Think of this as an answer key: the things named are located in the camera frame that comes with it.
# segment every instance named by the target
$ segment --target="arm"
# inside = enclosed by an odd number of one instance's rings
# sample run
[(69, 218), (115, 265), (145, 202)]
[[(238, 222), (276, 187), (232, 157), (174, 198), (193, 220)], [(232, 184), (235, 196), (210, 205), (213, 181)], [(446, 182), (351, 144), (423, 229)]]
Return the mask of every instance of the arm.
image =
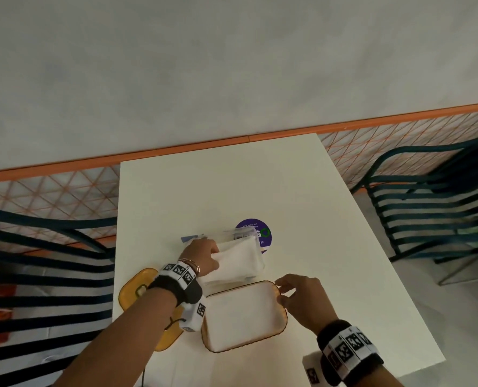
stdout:
[[(219, 267), (210, 257), (218, 251), (214, 240), (197, 239), (180, 258), (194, 261), (202, 276)], [(132, 386), (151, 358), (176, 305), (173, 293), (148, 289), (76, 357), (55, 387)]]
[[(319, 279), (287, 274), (275, 281), (280, 293), (295, 292), (287, 297), (281, 295), (278, 302), (304, 327), (318, 335), (330, 323), (339, 320)], [(382, 365), (359, 382), (348, 387), (403, 387)]]

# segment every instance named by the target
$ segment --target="grey floor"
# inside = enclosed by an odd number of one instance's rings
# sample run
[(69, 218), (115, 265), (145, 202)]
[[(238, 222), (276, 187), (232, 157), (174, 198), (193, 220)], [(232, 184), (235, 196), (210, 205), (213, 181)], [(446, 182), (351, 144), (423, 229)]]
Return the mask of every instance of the grey floor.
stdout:
[[(358, 194), (355, 200), (386, 254), (394, 255), (367, 194)], [(401, 382), (406, 387), (478, 387), (478, 282), (438, 286), (455, 262), (402, 260), (393, 266), (447, 359), (406, 375)], [(478, 277), (478, 263), (461, 276), (472, 277)]]

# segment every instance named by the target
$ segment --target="gold bracelet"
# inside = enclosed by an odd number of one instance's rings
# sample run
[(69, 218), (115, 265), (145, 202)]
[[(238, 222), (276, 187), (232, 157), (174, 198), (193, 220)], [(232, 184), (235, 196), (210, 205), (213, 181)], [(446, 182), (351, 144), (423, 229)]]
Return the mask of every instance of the gold bracelet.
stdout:
[(200, 275), (200, 267), (196, 264), (196, 262), (194, 262), (193, 260), (188, 260), (186, 258), (182, 258), (179, 261), (184, 262), (187, 265), (189, 265), (192, 268), (192, 270), (194, 270), (196, 272), (196, 277), (198, 277)]

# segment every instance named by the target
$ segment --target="chair leg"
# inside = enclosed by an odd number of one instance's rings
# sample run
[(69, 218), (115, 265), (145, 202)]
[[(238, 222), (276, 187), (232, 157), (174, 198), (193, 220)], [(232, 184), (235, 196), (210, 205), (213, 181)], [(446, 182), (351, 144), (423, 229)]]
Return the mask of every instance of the chair leg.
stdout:
[(446, 285), (452, 285), (452, 284), (460, 284), (460, 283), (467, 283), (467, 282), (474, 282), (478, 281), (478, 279), (463, 279), (460, 281), (454, 281), (454, 282), (449, 282), (445, 283), (448, 279), (451, 279), (452, 277), (456, 276), (458, 273), (461, 273), (464, 269), (466, 269), (469, 266), (472, 266), (475, 262), (478, 261), (478, 255), (473, 257), (471, 260), (465, 262), (462, 264), (460, 267), (458, 267), (456, 270), (454, 270), (452, 273), (447, 274), (445, 277), (443, 277), (441, 280), (438, 281), (439, 286), (446, 286)]

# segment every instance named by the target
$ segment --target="white table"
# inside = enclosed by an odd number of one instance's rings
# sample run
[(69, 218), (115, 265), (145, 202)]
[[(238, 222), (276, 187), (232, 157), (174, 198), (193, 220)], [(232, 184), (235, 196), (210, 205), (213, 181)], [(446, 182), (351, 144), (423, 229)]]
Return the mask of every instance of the white table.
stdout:
[[(121, 287), (175, 260), (180, 237), (256, 218), (271, 229), (259, 280), (318, 277), (339, 317), (358, 325), (396, 376), (443, 361), (440, 349), (316, 135), (152, 157), (121, 164), (113, 318)], [(273, 338), (213, 354), (183, 333), (146, 368), (150, 385), (304, 386), (313, 334), (289, 316)], [(184, 384), (182, 364), (195, 372)]]

